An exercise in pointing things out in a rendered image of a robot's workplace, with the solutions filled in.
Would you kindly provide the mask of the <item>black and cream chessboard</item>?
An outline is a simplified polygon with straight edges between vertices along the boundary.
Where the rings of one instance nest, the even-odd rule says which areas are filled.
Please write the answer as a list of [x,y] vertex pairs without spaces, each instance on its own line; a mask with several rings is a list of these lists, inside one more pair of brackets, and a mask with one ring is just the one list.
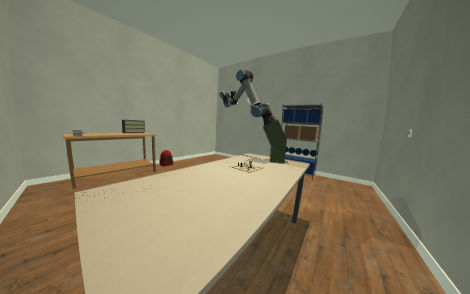
[[[237,165],[238,165],[238,164],[237,164]],[[253,164],[252,164],[252,168],[249,168],[250,171],[247,171],[247,170],[248,170],[248,165],[249,165],[249,163],[247,163],[247,166],[246,166],[246,163],[245,163],[245,166],[243,166],[244,163],[242,163],[242,166],[243,166],[243,167],[240,167],[241,164],[239,164],[240,166],[237,166],[237,165],[233,165],[233,166],[230,166],[230,167],[236,168],[236,169],[239,169],[239,170],[248,172],[248,173],[251,173],[251,172],[254,172],[254,171],[256,171],[256,170],[259,170],[259,169],[264,168],[264,167],[260,167],[260,166],[257,166],[257,165],[253,165]]]

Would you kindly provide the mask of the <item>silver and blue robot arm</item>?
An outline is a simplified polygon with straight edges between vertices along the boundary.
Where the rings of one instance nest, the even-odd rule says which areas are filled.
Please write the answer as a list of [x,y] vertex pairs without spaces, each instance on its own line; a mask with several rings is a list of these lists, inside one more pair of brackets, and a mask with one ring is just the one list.
[[[223,99],[225,107],[226,106],[230,107],[231,104],[237,104],[238,99],[241,97],[243,92],[246,91],[247,96],[248,96],[248,98],[250,100],[250,103],[251,103],[251,114],[254,117],[261,117],[262,116],[263,121],[264,121],[264,125],[267,125],[267,124],[277,120],[273,116],[273,114],[270,110],[270,107],[267,103],[263,103],[263,104],[261,104],[261,102],[259,103],[259,101],[257,99],[257,96],[254,92],[254,89],[251,85],[251,82],[253,80],[253,73],[251,71],[246,71],[245,72],[245,70],[240,69],[236,73],[236,79],[238,81],[240,81],[241,85],[240,85],[239,89],[237,90],[237,92],[235,93],[235,95],[233,96],[232,99],[229,99],[231,97],[230,92],[225,92],[225,91],[220,92],[220,97]],[[267,114],[264,113],[264,112],[267,112]]]

